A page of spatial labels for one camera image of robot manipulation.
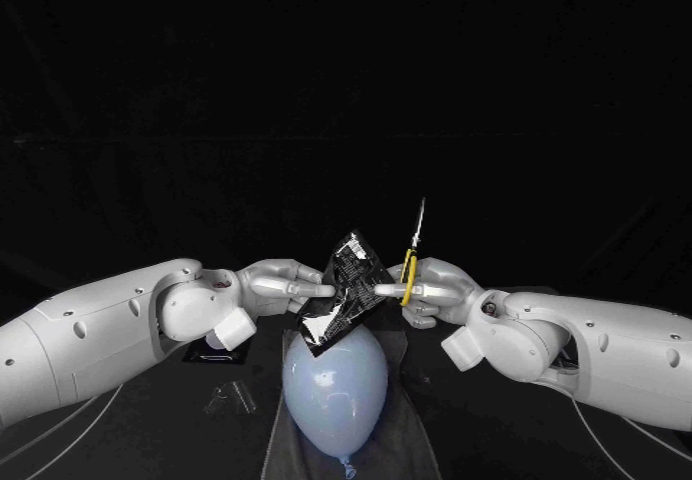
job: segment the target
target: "scissors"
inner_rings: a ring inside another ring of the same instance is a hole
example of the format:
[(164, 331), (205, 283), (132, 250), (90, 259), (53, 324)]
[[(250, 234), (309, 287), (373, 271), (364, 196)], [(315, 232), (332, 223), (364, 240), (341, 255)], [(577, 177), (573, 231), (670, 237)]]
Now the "scissors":
[(407, 283), (407, 292), (404, 294), (404, 298), (401, 300), (401, 306), (406, 307), (409, 305), (409, 300), (412, 298), (412, 290), (414, 288), (414, 280), (416, 280), (416, 264), (419, 262), (419, 242), (422, 241), (422, 224), (423, 224), (423, 212), (426, 210), (426, 197), (423, 197), (422, 202), (422, 209), (419, 211), (419, 220), (416, 222), (416, 233), (414, 238), (412, 240), (412, 248), (407, 251), (407, 259), (404, 260), (404, 267), (401, 269), (401, 279), (400, 283)]

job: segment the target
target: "black packet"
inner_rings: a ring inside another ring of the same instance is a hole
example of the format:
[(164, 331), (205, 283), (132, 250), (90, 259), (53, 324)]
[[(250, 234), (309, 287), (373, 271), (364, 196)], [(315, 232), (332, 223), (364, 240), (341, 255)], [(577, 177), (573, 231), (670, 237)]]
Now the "black packet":
[(226, 348), (221, 350), (214, 349), (207, 343), (205, 337), (198, 338), (188, 347), (182, 361), (188, 363), (228, 363), (231, 365), (244, 365), (249, 358), (253, 338), (254, 335), (231, 352)]
[(376, 285), (394, 283), (358, 230), (337, 244), (322, 283), (335, 287), (335, 296), (311, 298), (296, 314), (299, 331), (315, 357), (364, 323), (374, 308), (387, 300), (376, 295)]

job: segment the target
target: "cable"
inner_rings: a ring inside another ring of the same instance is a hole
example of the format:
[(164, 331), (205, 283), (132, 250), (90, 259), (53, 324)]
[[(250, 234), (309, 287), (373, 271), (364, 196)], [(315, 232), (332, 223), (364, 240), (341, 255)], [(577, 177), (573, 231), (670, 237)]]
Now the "cable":
[(77, 445), (77, 443), (80, 442), (80, 440), (83, 439), (83, 437), (90, 433), (90, 430), (93, 429), (94, 425), (97, 424), (99, 420), (102, 419), (102, 417), (104, 416), (104, 413), (106, 411), (109, 410), (109, 407), (112, 406), (112, 403), (113, 401), (116, 400), (116, 397), (119, 396), (119, 393), (120, 393), (120, 389), (123, 388), (123, 385), (119, 387), (119, 390), (116, 391), (116, 395), (113, 395), (112, 397), (112, 400), (109, 402), (109, 404), (106, 405), (104, 407), (104, 410), (102, 410), (102, 413), (99, 414), (99, 417), (97, 419), (94, 420), (94, 422), (92, 422), (92, 425), (87, 427), (87, 430), (83, 432), (83, 434), (80, 435), (80, 437), (77, 438), (77, 440), (71, 443), (71, 445), (68, 446), (68, 448), (63, 451), (63, 453), (51, 460), (51, 462), (48, 462), (47, 466), (27, 479), (27, 480), (34, 480), (34, 478), (37, 478), (42, 473), (44, 471), (48, 469), (48, 467), (51, 467), (51, 465), (61, 459), (61, 457), (70, 452), (71, 448)]
[(685, 460), (692, 462), (692, 457), (673, 447), (657, 435), (652, 435), (629, 418), (621, 417), (652, 440), (657, 440), (670, 450), (673, 450)]
[(34, 447), (76, 417), (80, 415), (80, 412), (97, 401), (99, 397), (94, 397), (81, 407), (80, 409), (73, 412), (68, 418), (63, 420), (63, 422), (51, 428), (47, 432), (44, 432), (24, 447), (18, 448), (2, 460), (0, 466), (8, 463), (21, 453), (24, 453), (30, 448)]
[(582, 414), (580, 406), (577, 405), (577, 402), (576, 402), (574, 398), (573, 398), (573, 403), (574, 403), (574, 408), (577, 409), (577, 413), (580, 414), (582, 421), (585, 422), (585, 426), (587, 427), (589, 433), (590, 433), (592, 436), (595, 437), (596, 443), (598, 443), (599, 446), (602, 447), (603, 453), (606, 453), (608, 457), (611, 458), (611, 461), (615, 463), (616, 467), (621, 469), (621, 471), (623, 472), (625, 476), (626, 476), (631, 480), (635, 480), (634, 476), (626, 472), (625, 468), (623, 468), (623, 467), (621, 466), (621, 464), (616, 462), (616, 459), (611, 456), (611, 453), (609, 453), (609, 451), (606, 450), (606, 447), (602, 445), (602, 442), (600, 442), (599, 439), (596, 438), (596, 434), (595, 434), (595, 432), (592, 431), (592, 427), (589, 426), (587, 419), (585, 418), (585, 415)]

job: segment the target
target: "light blue balloon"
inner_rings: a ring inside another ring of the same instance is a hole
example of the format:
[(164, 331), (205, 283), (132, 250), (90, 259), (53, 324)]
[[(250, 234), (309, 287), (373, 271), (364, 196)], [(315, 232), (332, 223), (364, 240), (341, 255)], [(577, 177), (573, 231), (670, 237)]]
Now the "light blue balloon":
[(380, 342), (360, 325), (316, 358), (296, 335), (285, 359), (285, 398), (296, 424), (315, 446), (357, 472), (351, 455), (378, 422), (387, 395), (387, 358)]

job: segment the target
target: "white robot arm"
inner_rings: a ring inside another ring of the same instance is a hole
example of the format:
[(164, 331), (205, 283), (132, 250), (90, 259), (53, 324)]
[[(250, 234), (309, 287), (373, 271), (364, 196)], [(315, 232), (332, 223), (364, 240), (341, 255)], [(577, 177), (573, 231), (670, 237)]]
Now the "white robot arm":
[[(420, 261), (419, 272), (419, 307), (404, 307), (404, 315), (417, 328), (429, 327), (432, 312), (463, 325), (443, 341), (462, 371), (487, 358), (512, 380), (648, 425), (692, 431), (691, 319), (638, 305), (487, 291), (459, 267), (433, 258)], [(401, 297), (404, 287), (378, 286), (377, 293)], [(559, 366), (572, 338), (579, 365)]]
[(0, 327), (0, 431), (113, 390), (198, 338), (233, 350), (259, 316), (335, 294), (321, 283), (296, 260), (237, 275), (179, 259), (50, 298)]

